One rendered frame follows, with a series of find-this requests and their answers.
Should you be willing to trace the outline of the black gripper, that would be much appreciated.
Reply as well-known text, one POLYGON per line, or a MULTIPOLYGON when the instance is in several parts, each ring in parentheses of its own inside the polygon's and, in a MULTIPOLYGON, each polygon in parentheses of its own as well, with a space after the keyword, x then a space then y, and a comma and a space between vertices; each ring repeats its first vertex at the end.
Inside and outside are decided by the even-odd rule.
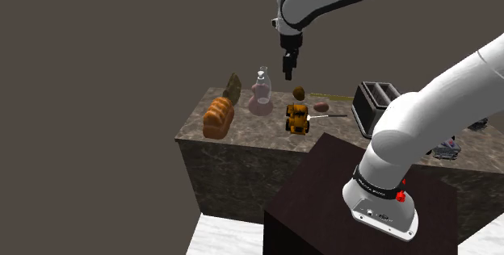
POLYGON ((280 47, 285 50, 283 55, 283 73, 287 81, 292 80, 292 70, 297 66, 297 57, 303 44, 303 33, 297 35, 280 34, 280 47))

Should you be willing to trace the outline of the clear glass bottle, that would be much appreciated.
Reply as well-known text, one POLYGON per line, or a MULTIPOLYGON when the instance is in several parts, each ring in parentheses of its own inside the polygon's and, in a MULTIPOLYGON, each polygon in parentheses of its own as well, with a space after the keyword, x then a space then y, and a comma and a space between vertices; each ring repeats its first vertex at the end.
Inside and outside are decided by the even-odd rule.
POLYGON ((271 80, 267 74, 267 67, 261 66, 256 80, 255 97, 260 104, 267 104, 271 99, 271 80))

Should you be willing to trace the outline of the pink round vase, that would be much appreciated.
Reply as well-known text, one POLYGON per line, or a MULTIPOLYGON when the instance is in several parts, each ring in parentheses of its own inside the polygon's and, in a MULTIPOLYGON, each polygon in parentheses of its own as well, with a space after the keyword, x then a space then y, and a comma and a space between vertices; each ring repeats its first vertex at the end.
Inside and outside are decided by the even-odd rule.
POLYGON ((273 108, 274 108, 273 102, 270 99, 269 103, 267 103, 267 104, 260 104, 260 103, 258 103, 258 101, 257 101, 257 99, 255 97, 255 94, 254 94, 255 87, 256 87, 256 85, 253 85, 251 87, 253 95, 249 99, 248 109, 249 109, 249 111, 253 115, 257 115, 257 116, 266 116, 266 115, 269 115, 273 111, 273 108))

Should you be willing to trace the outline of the yellow toy truck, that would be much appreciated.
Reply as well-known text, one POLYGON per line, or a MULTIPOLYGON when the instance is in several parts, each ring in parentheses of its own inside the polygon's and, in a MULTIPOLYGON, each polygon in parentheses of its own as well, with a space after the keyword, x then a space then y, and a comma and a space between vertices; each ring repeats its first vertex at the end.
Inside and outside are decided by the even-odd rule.
POLYGON ((309 132, 309 110, 306 105, 287 105, 286 116, 286 130, 288 132, 297 135, 306 135, 309 132))

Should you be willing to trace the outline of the dark seeded bread slice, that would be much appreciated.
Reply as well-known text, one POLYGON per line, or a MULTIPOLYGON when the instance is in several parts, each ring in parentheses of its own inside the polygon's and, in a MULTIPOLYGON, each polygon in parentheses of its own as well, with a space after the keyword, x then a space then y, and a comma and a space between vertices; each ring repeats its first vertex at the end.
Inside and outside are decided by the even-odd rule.
POLYGON ((222 96, 231 101, 236 106, 241 97, 242 83, 236 73, 232 73, 222 96))

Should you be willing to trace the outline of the orange bread loaf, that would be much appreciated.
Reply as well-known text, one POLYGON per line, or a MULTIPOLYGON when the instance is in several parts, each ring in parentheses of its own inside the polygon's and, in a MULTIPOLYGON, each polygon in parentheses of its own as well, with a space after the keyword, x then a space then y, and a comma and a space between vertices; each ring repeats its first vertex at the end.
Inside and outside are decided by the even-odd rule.
POLYGON ((206 138, 221 140, 226 137, 233 122, 234 107, 228 98, 215 98, 204 114, 203 135, 206 138))

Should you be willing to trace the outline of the black two-slot toaster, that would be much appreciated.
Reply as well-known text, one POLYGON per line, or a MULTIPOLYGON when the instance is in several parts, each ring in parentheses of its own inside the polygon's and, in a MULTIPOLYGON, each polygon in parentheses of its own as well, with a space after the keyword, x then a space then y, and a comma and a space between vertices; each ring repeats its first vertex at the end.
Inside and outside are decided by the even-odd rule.
POLYGON ((363 137, 372 138, 374 127, 391 101, 401 93, 388 82, 361 82, 352 102, 352 113, 363 137))

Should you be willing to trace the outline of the marble kitchen counter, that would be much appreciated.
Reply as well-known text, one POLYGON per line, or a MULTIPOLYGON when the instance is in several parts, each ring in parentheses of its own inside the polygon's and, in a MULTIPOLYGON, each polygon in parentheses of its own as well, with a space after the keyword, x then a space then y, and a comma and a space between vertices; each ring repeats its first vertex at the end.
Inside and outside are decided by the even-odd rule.
MULTIPOLYGON (((243 90, 225 138, 204 137, 203 118, 221 88, 209 88, 175 137, 199 209, 205 215, 253 223, 263 206, 300 164, 323 133, 360 148, 368 146, 351 112, 351 102, 331 101, 329 117, 314 119, 305 136, 285 129, 290 93, 271 95, 273 111, 250 113, 250 90, 243 90)), ((454 161, 425 156, 415 168, 457 190, 458 239, 467 240, 504 213, 504 133, 492 126, 456 133, 461 147, 454 161)))

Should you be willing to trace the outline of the dark brown robot stand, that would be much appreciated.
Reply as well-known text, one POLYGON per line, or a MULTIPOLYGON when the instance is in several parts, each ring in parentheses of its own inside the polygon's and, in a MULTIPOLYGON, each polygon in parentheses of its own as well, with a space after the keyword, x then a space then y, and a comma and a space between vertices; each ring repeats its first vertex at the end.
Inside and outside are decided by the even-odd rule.
POLYGON ((418 211, 404 242, 357 222, 342 198, 364 150, 323 134, 264 210, 262 255, 458 255, 456 189, 413 165, 406 190, 418 211))

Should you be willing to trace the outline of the small black object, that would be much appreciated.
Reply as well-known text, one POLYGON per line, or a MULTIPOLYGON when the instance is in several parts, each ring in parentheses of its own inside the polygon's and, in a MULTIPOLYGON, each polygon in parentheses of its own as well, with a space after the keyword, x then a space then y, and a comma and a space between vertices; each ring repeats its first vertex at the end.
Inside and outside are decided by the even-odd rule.
POLYGON ((489 119, 484 118, 476 121, 475 123, 468 126, 468 129, 474 132, 482 131, 488 126, 489 119))

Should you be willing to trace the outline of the white-headed black-handled utensil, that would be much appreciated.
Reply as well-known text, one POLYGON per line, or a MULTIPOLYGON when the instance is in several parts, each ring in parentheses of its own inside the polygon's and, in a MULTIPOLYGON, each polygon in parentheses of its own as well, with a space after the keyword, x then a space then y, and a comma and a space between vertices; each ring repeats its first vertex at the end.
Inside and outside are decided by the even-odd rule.
POLYGON ((344 114, 340 114, 340 115, 308 115, 307 120, 310 121, 311 119, 341 118, 341 117, 347 117, 347 115, 344 115, 344 114))

